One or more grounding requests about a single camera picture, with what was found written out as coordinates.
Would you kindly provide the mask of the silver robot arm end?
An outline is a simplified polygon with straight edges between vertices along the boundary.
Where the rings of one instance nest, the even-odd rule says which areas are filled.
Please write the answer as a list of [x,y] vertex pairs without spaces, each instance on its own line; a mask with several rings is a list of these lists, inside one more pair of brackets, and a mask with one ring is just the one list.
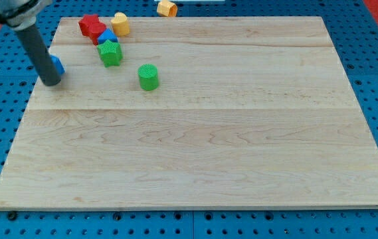
[[0,25],[21,31],[36,23],[37,15],[52,0],[0,0]]

